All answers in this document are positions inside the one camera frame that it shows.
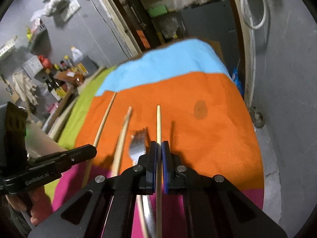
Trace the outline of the person's left hand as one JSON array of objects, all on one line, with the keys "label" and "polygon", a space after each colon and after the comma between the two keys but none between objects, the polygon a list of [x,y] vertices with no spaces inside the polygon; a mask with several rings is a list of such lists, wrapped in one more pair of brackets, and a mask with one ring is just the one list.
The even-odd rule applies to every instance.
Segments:
[{"label": "person's left hand", "polygon": [[[8,203],[18,212],[26,212],[26,205],[17,197],[17,195],[6,195]],[[31,223],[38,225],[48,218],[52,212],[52,205],[49,196],[45,192],[45,187],[41,186],[33,191],[29,191],[29,197],[32,201]]]}]

